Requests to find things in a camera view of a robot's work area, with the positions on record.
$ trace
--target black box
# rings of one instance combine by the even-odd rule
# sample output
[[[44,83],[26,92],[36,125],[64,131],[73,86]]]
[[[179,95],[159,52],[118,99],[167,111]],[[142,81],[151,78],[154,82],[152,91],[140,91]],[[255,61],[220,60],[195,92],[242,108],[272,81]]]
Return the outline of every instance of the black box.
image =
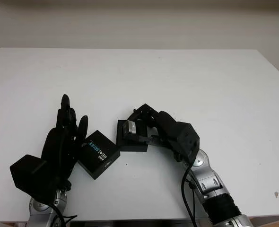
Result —
[[[116,131],[116,145],[120,151],[143,151],[146,152],[148,145],[145,142],[136,142],[132,140],[124,140],[122,125],[126,120],[117,121],[117,131]],[[136,121],[136,134],[147,137],[147,126],[143,121]]]
[[[118,157],[120,151],[100,131],[96,130],[85,139],[80,150],[78,163],[96,179],[101,175]]]

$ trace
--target black camera box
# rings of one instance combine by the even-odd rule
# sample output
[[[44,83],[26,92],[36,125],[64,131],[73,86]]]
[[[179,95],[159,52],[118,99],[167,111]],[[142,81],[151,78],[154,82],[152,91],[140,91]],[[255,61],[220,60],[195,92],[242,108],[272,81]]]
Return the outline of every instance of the black camera box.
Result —
[[[96,130],[88,136],[79,153],[78,163],[96,179],[101,175],[118,157],[120,151],[100,131]]]

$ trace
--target cable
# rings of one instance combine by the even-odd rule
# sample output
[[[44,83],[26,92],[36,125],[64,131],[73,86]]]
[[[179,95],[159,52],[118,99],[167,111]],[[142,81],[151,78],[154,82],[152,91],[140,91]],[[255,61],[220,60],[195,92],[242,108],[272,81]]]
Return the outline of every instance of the cable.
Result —
[[[61,221],[61,227],[66,227],[64,217],[63,217],[62,213],[60,212],[60,210],[53,204],[50,204],[49,206],[56,212],[58,218]]]
[[[195,197],[194,197],[194,189],[192,188],[192,200],[193,200],[193,218],[195,220]]]
[[[191,167],[192,167],[192,165],[189,165],[189,167],[186,169],[186,171],[185,171],[185,173],[183,175],[181,189],[182,189],[183,202],[185,203],[186,209],[187,209],[187,211],[189,213],[189,216],[191,218],[191,221],[192,221],[194,227],[197,227],[196,221],[195,221],[195,219],[194,219],[194,217],[192,215],[192,212],[190,210],[190,207],[188,205],[188,202],[187,202],[187,199],[186,199],[186,196],[185,196],[185,188],[184,188],[185,181],[186,181],[188,173],[190,172]]]
[[[50,227],[53,227],[54,222],[56,221],[56,219],[58,218],[58,215],[55,215],[54,218],[52,219],[51,225]]]
[[[77,215],[70,216],[70,218],[65,222],[65,224],[67,224],[68,222],[70,222],[71,220],[73,220],[76,217],[77,217]]]

